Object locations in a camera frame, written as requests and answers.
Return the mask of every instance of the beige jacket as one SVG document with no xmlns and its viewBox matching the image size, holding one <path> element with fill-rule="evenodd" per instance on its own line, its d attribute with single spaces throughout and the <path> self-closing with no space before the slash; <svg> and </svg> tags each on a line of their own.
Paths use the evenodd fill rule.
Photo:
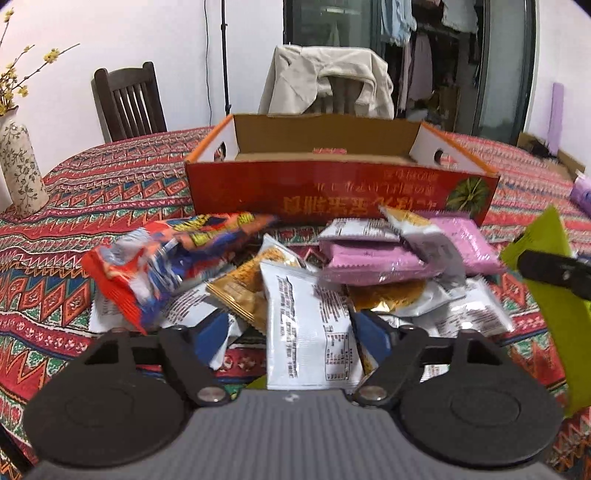
<svg viewBox="0 0 591 480">
<path fill-rule="evenodd" d="M 330 77 L 362 82 L 355 101 L 355 115 L 394 117 L 391 97 L 394 86 L 388 75 L 388 64 L 373 51 L 295 45 L 275 48 L 259 113 L 303 113 L 317 97 L 333 96 Z"/>
</svg>

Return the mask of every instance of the floral pattern vase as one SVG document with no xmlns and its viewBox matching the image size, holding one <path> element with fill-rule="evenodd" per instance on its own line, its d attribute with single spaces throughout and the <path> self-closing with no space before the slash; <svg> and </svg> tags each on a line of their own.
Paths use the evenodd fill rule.
<svg viewBox="0 0 591 480">
<path fill-rule="evenodd" d="M 17 109 L 0 116 L 0 164 L 17 215 L 37 213 L 49 200 L 33 154 L 27 127 L 15 120 Z"/>
</svg>

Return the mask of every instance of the purple bag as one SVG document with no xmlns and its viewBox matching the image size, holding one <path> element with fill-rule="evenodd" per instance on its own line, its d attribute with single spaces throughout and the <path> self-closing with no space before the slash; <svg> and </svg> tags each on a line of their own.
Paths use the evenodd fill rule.
<svg viewBox="0 0 591 480">
<path fill-rule="evenodd" d="M 443 230 L 460 252 L 466 275 L 495 275 L 505 271 L 495 250 L 469 218 L 438 216 L 430 222 Z"/>
<path fill-rule="evenodd" d="M 322 269 L 323 278 L 346 285 L 364 287 L 420 280 L 443 272 L 443 268 L 427 265 L 400 244 L 324 241 L 320 250 L 330 258 Z"/>
<path fill-rule="evenodd" d="M 591 217 L 591 179 L 579 171 L 570 192 L 570 201 Z"/>
</svg>

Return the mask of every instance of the gold snack packet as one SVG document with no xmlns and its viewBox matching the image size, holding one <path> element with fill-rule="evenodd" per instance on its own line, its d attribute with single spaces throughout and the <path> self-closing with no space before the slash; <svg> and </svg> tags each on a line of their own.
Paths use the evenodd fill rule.
<svg viewBox="0 0 591 480">
<path fill-rule="evenodd" d="M 236 270 L 207 284 L 207 289 L 264 335 L 267 334 L 267 300 L 261 275 L 261 260 L 300 267 L 296 254 L 271 247 Z"/>
<path fill-rule="evenodd" d="M 371 287 L 349 286 L 348 289 L 356 312 L 373 310 L 387 313 L 417 301 L 425 289 L 425 284 L 424 280 L 413 280 Z"/>
</svg>

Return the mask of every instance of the glass door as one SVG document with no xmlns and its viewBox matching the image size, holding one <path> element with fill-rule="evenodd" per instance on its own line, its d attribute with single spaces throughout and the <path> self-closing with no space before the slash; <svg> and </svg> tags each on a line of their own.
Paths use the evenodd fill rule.
<svg viewBox="0 0 591 480">
<path fill-rule="evenodd" d="M 484 48 L 472 135 L 515 144 L 534 74 L 534 0 L 485 0 Z"/>
<path fill-rule="evenodd" d="M 285 42 L 377 47 L 376 0 L 285 0 Z"/>
</svg>

